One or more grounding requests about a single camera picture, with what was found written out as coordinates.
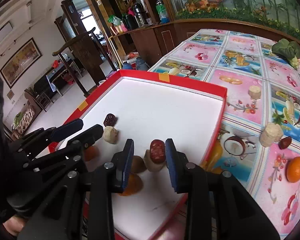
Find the glass display case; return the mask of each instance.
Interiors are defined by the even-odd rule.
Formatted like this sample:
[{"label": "glass display case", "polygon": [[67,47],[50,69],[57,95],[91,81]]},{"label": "glass display case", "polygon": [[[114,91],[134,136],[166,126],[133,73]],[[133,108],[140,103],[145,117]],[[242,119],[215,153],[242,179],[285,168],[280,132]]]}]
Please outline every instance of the glass display case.
[{"label": "glass display case", "polygon": [[176,19],[222,18],[248,21],[283,31],[300,40],[296,0],[170,0]]}]

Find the window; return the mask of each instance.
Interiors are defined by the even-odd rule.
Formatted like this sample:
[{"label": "window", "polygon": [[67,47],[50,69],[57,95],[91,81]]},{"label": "window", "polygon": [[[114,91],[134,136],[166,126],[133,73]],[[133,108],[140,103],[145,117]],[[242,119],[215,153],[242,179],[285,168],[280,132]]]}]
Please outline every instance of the window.
[{"label": "window", "polygon": [[90,9],[85,9],[82,12],[79,13],[80,19],[82,20],[82,23],[87,31],[90,31],[93,27],[96,28],[96,30],[93,32],[95,35],[98,35],[101,33],[101,30],[96,22],[96,19],[92,15],[92,12]]}]

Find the green vegetable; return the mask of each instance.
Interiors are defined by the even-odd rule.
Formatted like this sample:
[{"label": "green vegetable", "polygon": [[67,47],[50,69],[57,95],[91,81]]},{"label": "green vegetable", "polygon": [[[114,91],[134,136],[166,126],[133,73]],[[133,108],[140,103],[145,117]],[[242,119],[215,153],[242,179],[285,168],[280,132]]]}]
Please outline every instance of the green vegetable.
[{"label": "green vegetable", "polygon": [[281,39],[272,46],[271,50],[273,53],[285,57],[293,68],[299,68],[300,46],[296,41],[289,42],[287,39]]}]

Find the orange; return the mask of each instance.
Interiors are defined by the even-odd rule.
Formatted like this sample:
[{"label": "orange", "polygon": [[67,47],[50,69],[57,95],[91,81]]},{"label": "orange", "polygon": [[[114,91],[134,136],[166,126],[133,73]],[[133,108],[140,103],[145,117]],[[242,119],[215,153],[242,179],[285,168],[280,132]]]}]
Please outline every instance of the orange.
[{"label": "orange", "polygon": [[294,183],[300,180],[300,156],[293,158],[288,163],[286,175],[289,182]]},{"label": "orange", "polygon": [[131,196],[138,193],[143,188],[143,182],[137,174],[130,173],[128,185],[123,193],[118,193],[120,196]]},{"label": "orange", "polygon": [[91,161],[94,157],[99,155],[99,150],[96,146],[90,146],[84,150],[84,160],[86,162]]}]

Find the plastic bag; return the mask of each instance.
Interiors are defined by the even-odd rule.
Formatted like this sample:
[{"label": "plastic bag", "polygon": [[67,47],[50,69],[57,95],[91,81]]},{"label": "plastic bag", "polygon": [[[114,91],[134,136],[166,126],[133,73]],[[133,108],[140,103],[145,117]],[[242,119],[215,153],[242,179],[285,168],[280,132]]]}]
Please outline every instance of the plastic bag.
[{"label": "plastic bag", "polygon": [[57,68],[59,66],[59,62],[57,60],[55,60],[52,64],[53,68]]},{"label": "plastic bag", "polygon": [[122,20],[114,15],[110,15],[108,22],[113,23],[114,26],[119,26],[122,23]]}]

